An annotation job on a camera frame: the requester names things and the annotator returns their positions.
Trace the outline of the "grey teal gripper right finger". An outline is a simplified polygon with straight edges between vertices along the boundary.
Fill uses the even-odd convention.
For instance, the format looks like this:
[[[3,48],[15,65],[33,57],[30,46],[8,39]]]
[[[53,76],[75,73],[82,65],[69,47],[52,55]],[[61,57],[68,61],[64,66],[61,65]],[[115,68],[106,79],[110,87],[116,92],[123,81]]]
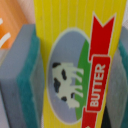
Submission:
[[[128,128],[128,29],[125,27],[113,58],[101,128]]]

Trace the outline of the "grey teal gripper left finger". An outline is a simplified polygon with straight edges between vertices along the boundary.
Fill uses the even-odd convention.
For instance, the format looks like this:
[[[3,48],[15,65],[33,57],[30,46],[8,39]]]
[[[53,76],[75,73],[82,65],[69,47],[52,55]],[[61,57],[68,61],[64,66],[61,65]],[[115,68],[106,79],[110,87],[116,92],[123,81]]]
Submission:
[[[40,40],[24,25],[0,66],[0,90],[10,128],[41,128],[44,89]]]

